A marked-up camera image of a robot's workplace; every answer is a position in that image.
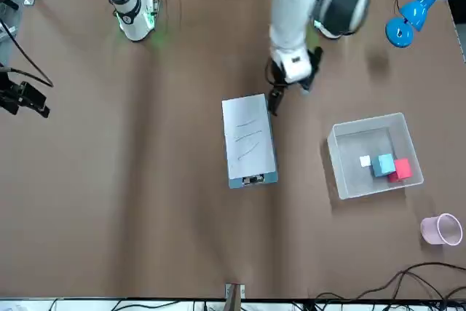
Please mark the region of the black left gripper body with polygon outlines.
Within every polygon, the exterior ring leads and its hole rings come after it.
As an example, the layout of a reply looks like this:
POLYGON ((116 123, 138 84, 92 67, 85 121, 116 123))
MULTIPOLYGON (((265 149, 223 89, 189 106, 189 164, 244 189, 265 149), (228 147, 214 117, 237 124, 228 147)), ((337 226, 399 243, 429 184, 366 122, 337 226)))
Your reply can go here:
POLYGON ((274 87, 288 87, 299 84, 302 79, 315 78, 319 71, 323 49, 316 47, 313 52, 304 47, 296 50, 273 50, 271 69, 274 87))

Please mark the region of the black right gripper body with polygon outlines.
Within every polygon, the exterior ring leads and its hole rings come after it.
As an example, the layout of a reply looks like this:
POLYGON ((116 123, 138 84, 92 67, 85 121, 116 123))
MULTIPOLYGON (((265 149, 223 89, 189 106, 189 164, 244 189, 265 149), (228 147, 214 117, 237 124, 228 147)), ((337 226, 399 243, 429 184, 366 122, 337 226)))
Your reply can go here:
POLYGON ((17 84, 9 79, 5 70, 1 70, 1 98, 22 98, 24 89, 25 82, 17 84))

